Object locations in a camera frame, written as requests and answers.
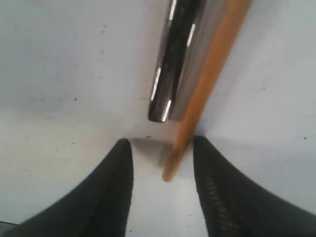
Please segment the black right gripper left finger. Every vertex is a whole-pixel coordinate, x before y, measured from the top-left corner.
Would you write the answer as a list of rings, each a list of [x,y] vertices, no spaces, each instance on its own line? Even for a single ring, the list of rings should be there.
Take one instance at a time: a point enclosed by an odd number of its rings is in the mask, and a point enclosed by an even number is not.
[[[119,139],[73,190],[4,237],[123,237],[134,183],[131,143]]]

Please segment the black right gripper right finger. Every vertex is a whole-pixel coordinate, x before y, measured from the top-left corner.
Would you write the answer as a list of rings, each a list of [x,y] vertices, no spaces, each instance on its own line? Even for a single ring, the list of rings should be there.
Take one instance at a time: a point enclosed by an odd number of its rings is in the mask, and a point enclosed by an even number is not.
[[[316,216],[255,183],[205,137],[194,138],[194,177],[210,237],[314,237]]]

